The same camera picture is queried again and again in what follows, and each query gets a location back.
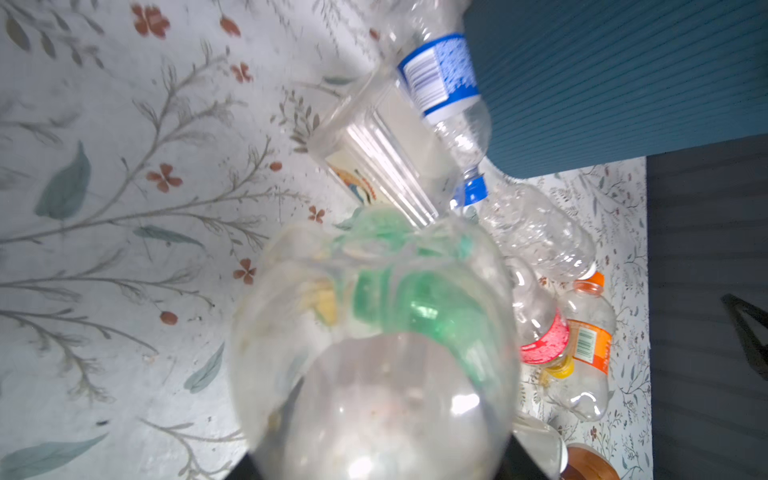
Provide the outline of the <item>clear bottle orange caps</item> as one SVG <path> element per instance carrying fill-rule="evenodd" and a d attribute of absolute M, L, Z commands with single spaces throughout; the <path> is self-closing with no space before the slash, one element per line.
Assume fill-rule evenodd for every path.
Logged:
<path fill-rule="evenodd" d="M 342 229 L 285 226 L 263 252 L 237 310 L 229 372 L 234 409 L 261 479 L 491 479 L 511 435 L 520 360 L 512 289 L 495 243 L 470 239 L 472 292 L 498 335 L 502 372 L 474 384 L 444 346 L 357 320 L 364 262 Z"/>

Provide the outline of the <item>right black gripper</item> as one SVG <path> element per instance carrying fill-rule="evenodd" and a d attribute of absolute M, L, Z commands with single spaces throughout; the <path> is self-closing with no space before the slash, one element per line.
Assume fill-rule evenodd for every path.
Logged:
<path fill-rule="evenodd" d="M 762 342 L 747 317 L 767 328 L 767 312 L 732 294 L 721 297 L 725 311 L 731 320 L 750 368 L 763 380 L 767 380 L 767 343 Z"/>

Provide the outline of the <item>green bottle yellow cap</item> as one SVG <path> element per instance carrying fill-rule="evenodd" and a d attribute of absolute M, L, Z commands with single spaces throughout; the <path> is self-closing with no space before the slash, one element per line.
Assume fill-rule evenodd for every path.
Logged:
<path fill-rule="evenodd" d="M 397 210 L 359 209 L 335 247 L 364 265 L 351 289 L 354 317 L 383 333 L 413 332 L 446 347 L 469 379 L 490 386 L 504 369 L 498 335 L 472 287 L 470 239 L 457 222 L 414 228 Z"/>

